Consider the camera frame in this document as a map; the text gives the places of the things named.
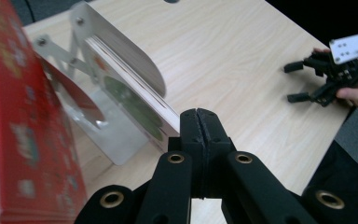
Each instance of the white metal bracket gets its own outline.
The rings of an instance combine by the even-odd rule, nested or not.
[[[101,89],[88,58],[80,60],[78,50],[84,56],[85,40],[97,35],[161,96],[165,94],[165,83],[150,58],[87,3],[72,8],[70,21],[73,32],[69,51],[51,41],[48,35],[41,35],[33,42],[34,50],[42,58],[67,114],[114,164],[123,164],[149,139]]]
[[[358,58],[358,35],[330,41],[330,49],[336,64],[346,63]]]

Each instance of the wooden table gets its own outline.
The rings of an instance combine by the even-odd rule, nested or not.
[[[325,46],[262,0],[98,0],[91,5],[154,61],[166,102],[180,114],[215,112],[238,150],[254,153],[291,191],[301,194],[348,114],[348,107],[289,104],[286,94],[324,84],[313,70],[285,74],[286,63]],[[25,27],[69,49],[68,13]],[[115,166],[74,125],[88,193],[110,184],[135,189],[160,153],[146,145]],[[225,223],[217,200],[194,200],[193,223]]]

